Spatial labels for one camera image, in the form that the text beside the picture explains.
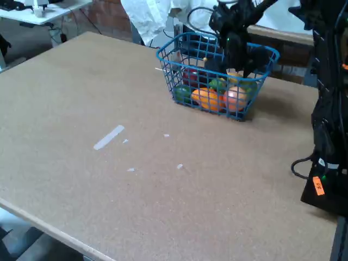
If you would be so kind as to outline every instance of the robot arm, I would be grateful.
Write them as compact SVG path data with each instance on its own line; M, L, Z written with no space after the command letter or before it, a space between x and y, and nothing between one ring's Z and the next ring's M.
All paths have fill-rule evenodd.
M248 53L248 26L256 24L263 12L277 0L239 0L230 8L219 2L209 21L225 53L224 68L244 70L248 75L262 65L263 51ZM312 113L314 151L301 200L329 212L348 216L348 66L341 55L343 33L348 27L348 1L301 0L289 11L301 19L306 30L313 30L315 70L319 97Z

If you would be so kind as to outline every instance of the orange sticker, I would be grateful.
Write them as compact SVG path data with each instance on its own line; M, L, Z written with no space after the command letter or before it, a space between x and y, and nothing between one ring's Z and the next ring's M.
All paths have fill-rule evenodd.
M313 183L318 196L324 195L324 188L322 187L319 177L313 177Z

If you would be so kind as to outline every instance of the particleboard surface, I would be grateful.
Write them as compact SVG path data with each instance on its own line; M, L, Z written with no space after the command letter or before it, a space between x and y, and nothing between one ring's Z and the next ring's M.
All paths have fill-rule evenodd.
M236 122L171 101L155 67L86 33L0 74L0 206L96 260L329 260L335 218L290 174L315 89L270 78Z

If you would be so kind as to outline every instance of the green pepper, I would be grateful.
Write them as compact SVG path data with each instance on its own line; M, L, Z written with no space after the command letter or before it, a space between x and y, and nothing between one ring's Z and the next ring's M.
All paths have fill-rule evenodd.
M174 99L177 102L191 103L191 91L187 85L178 85L173 89Z
M248 98L252 98L257 91L257 83L248 80L240 81L240 86L245 90Z
M220 94L224 94L226 91L226 81L223 78L213 79L209 83L209 88L213 89L214 91Z

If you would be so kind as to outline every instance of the white strip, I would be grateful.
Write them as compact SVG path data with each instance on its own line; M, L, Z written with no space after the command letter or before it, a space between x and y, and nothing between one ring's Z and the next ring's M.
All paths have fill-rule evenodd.
M108 135L106 135L103 139L101 139L96 145L94 145L95 150L100 150L103 148L106 144L108 144L113 138L115 138L117 135L121 133L125 128L122 125L118 125L112 132L110 132Z
M318 162L321 166L325 167L325 161L322 158L320 158ZM338 166L339 166L339 164L327 163L328 169L336 170L336 169L338 169Z

